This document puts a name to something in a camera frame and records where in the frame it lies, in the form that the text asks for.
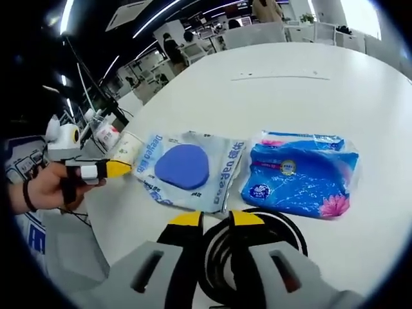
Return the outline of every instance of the paper cup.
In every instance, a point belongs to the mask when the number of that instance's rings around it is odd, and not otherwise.
[[[136,135],[123,131],[109,158],[133,165],[143,146],[143,142]]]

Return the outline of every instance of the white desk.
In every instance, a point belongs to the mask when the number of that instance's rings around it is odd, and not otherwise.
[[[247,79],[232,80],[241,73]],[[153,97],[127,129],[141,138],[187,130],[248,138],[271,129],[353,141],[362,176],[349,211],[335,221],[289,217],[329,284],[368,295],[397,262],[412,226],[411,102],[407,78],[367,55],[323,44],[262,44],[203,58]],[[246,207],[237,190],[230,209]],[[110,265],[156,240],[181,212],[154,202],[132,176],[108,181],[86,203]],[[216,222],[207,218],[205,228]],[[199,298],[196,308],[205,308],[199,304],[205,296]]]

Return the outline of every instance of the hand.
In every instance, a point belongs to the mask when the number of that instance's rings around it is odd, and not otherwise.
[[[60,179],[67,178],[65,165],[52,162],[39,175],[28,183],[28,195],[30,201],[37,209],[54,209],[64,205],[63,192],[60,187]],[[84,193],[94,187],[101,187],[106,180],[101,180],[98,185],[83,185],[76,188],[76,200],[81,200]]]

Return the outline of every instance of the black bracelet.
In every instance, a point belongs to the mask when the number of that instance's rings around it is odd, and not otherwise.
[[[27,207],[30,209],[30,211],[32,212],[36,212],[37,209],[36,207],[34,207],[34,205],[32,204],[32,201],[30,201],[30,197],[28,195],[28,182],[29,180],[26,180],[23,183],[23,196],[24,196],[24,201],[26,202]]]

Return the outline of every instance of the blue sponge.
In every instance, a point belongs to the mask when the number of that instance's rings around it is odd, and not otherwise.
[[[154,166],[154,174],[183,190],[201,187],[209,178],[209,160],[196,145],[178,145],[168,150]]]

